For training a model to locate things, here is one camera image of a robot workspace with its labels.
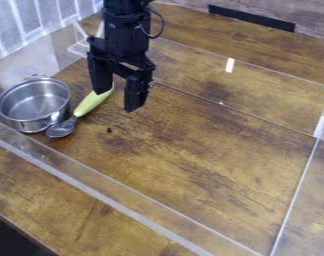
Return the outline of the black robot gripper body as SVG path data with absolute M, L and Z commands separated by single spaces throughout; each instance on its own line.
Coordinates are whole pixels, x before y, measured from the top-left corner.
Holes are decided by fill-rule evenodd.
M 105 9 L 102 13 L 105 37 L 90 36 L 89 55 L 103 60 L 113 75 L 127 79 L 130 76 L 153 77 L 156 65 L 146 56 L 150 34 L 150 12 L 145 9 L 121 12 Z

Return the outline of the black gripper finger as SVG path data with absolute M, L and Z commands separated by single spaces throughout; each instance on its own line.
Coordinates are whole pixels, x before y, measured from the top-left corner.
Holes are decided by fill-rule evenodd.
M 101 95 L 113 88 L 113 72 L 107 63 L 93 55 L 87 56 L 87 63 L 93 90 Z
M 153 78 L 149 75 L 130 76 L 126 79 L 125 110 L 127 112 L 136 111 L 145 105 L 152 82 Z

